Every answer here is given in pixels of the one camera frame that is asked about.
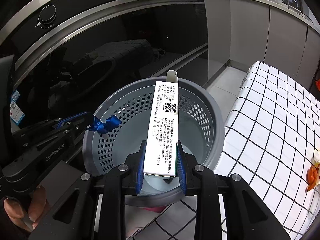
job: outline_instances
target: plastic laundry basket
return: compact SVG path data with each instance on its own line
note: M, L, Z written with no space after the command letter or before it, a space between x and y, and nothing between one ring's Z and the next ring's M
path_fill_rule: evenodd
M128 154L139 151L147 140L156 81L153 77L129 84L105 100L94 113L102 121L112 114L122 124L108 134L86 131L83 140L84 165L97 176L124 163ZM178 139L183 150L193 154L198 163L214 169L224 143L224 123L213 97L197 84L179 78ZM140 195L126 196L127 205L155 207L175 203L183 197L179 179L167 183L161 178L145 176Z

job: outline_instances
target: human hand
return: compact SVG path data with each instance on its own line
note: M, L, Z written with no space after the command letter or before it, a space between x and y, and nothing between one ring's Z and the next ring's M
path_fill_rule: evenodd
M13 199L4 200L4 210L7 212L10 220L18 227L25 229L28 232L31 230L23 222L22 218L28 215L33 222L33 229L36 228L41 218L49 211L50 205L47 202L46 190L42 186L38 186L33 192L32 200L28 209L28 214L23 207Z

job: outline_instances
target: qr code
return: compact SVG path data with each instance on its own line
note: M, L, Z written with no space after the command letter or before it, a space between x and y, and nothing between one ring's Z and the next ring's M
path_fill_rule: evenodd
M12 103L11 103L11 108L12 108L13 110L16 109L16 106L17 106L17 105L15 104L15 102L12 102Z
M164 111L169 112L169 113L175 113L176 112L176 104L165 103L164 104Z

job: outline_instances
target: tablecloth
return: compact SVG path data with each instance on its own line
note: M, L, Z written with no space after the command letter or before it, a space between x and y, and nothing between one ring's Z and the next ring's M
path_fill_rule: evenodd
M238 173L298 240L319 211L306 173L320 150L320 102L276 68L253 64L225 122L225 143L214 172ZM227 227L219 195L222 239ZM168 206L135 240L194 239L196 196Z

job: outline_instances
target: screw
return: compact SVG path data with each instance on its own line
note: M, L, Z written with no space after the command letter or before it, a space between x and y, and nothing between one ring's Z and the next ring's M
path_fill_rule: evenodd
M232 174L232 179L234 180L234 181L239 181L239 180L241 180L241 176L239 175L239 174Z
M128 165L121 164L121 165L119 165L118 169L119 169L120 171L126 171L126 170L128 169Z
M202 165L196 165L196 166L195 166L195 170L196 170L196 171L204 171L204 166L202 166Z
M84 173L84 174L82 174L82 175L81 175L81 179L82 179L82 180L88 180L88 179L90 179L90 174L89 174L89 173Z

